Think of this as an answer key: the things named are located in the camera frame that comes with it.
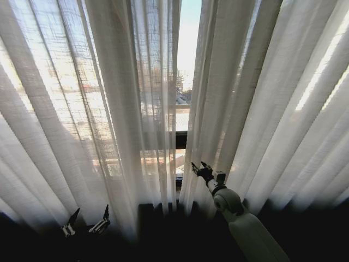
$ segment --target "window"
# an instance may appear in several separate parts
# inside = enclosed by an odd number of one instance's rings
[[[178,61],[176,131],[188,131],[189,108],[192,81],[194,78],[198,26],[200,21],[201,0],[183,0],[180,10]]]
[[[185,149],[176,149],[176,191],[179,199],[180,187],[182,186],[184,172]]]

